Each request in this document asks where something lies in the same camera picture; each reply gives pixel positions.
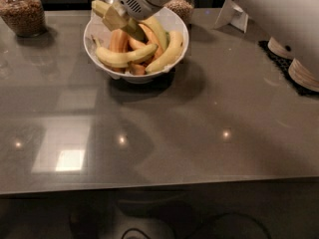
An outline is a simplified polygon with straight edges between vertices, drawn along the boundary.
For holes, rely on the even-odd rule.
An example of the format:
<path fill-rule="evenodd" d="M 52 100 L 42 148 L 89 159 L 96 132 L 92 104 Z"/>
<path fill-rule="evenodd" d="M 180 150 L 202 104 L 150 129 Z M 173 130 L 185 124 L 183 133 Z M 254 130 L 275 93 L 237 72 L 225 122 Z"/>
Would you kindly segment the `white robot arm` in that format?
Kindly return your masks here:
<path fill-rule="evenodd" d="M 170 0 L 120 0 L 136 19 L 155 14 Z M 270 37 L 319 77 L 319 0 L 231 0 Z"/>

